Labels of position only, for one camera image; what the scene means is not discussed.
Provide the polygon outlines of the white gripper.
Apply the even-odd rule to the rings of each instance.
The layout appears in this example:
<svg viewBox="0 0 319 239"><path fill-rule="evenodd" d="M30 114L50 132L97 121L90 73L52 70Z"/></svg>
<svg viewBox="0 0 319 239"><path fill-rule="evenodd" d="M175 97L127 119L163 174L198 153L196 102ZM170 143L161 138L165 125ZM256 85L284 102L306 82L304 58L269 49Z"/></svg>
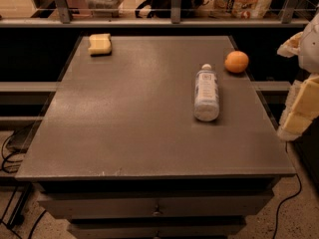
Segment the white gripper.
<svg viewBox="0 0 319 239"><path fill-rule="evenodd" d="M303 33L298 32L285 41L277 54L286 58L298 56L301 69L319 74L319 14L308 23ZM279 120L277 135L282 140L295 140L318 117L319 76L310 76L303 82L294 81Z"/></svg>

